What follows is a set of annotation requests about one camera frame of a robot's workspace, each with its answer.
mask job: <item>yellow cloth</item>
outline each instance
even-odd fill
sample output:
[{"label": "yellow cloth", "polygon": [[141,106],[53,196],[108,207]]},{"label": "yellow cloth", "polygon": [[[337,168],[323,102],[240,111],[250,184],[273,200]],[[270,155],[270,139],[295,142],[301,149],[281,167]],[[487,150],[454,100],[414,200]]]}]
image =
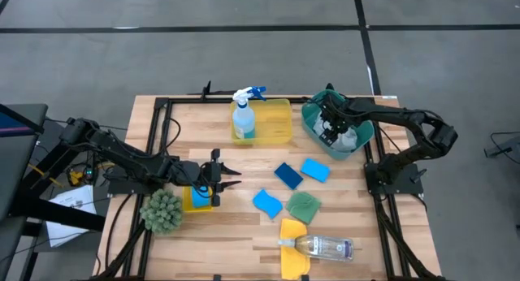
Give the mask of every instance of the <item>yellow cloth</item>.
[{"label": "yellow cloth", "polygon": [[[282,227],[279,230],[281,240],[294,239],[307,234],[306,226],[296,220],[282,219]],[[302,255],[295,248],[280,246],[282,279],[297,280],[302,275],[309,273],[310,259]]]}]

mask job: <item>plastic bottle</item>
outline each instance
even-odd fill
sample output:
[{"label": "plastic bottle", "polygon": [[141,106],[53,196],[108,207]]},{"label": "plastic bottle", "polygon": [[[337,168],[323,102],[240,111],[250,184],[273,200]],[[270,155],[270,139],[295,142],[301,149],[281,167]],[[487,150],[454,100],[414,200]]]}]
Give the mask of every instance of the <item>plastic bottle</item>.
[{"label": "plastic bottle", "polygon": [[263,86],[253,86],[238,90],[233,95],[233,100],[236,102],[236,109],[233,111],[233,127],[236,137],[240,139],[254,138],[254,111],[249,107],[248,100],[251,97],[257,97],[265,101],[266,98],[262,97],[261,93],[266,90],[267,88]]},{"label": "plastic bottle", "polygon": [[278,244],[295,248],[309,257],[343,262],[353,260],[354,246],[350,239],[307,235],[298,236],[296,239],[279,240]]}]

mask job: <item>green spiky ball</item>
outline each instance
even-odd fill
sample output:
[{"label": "green spiky ball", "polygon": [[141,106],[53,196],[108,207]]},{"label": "green spiky ball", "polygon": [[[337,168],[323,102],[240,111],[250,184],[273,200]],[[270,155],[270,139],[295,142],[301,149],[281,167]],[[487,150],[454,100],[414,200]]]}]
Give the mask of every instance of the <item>green spiky ball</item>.
[{"label": "green spiky ball", "polygon": [[140,210],[146,229],[166,235],[182,223],[182,198],[171,191],[159,189]]}]

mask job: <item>light blue sponge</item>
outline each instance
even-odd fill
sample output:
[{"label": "light blue sponge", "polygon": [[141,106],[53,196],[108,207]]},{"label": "light blue sponge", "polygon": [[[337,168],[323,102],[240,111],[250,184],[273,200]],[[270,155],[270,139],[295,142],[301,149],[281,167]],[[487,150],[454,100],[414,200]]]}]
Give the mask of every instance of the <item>light blue sponge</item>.
[{"label": "light blue sponge", "polygon": [[269,196],[265,189],[262,189],[262,191],[254,196],[253,204],[260,210],[266,212],[271,220],[276,217],[283,208],[282,202]]},{"label": "light blue sponge", "polygon": [[325,183],[328,175],[331,173],[331,169],[314,159],[307,158],[305,162],[303,162],[303,166],[301,166],[301,172]]},{"label": "light blue sponge", "polygon": [[204,206],[210,205],[210,193],[209,190],[206,192],[197,192],[194,187],[192,187],[192,205],[194,208],[201,208]]}]

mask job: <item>dark blue sponge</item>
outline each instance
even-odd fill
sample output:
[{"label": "dark blue sponge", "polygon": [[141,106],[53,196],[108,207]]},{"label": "dark blue sponge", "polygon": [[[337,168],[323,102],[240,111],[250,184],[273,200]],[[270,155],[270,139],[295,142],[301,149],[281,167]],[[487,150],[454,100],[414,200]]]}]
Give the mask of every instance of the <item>dark blue sponge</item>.
[{"label": "dark blue sponge", "polygon": [[295,189],[303,180],[301,175],[285,162],[276,169],[275,175],[277,175],[291,189]]}]

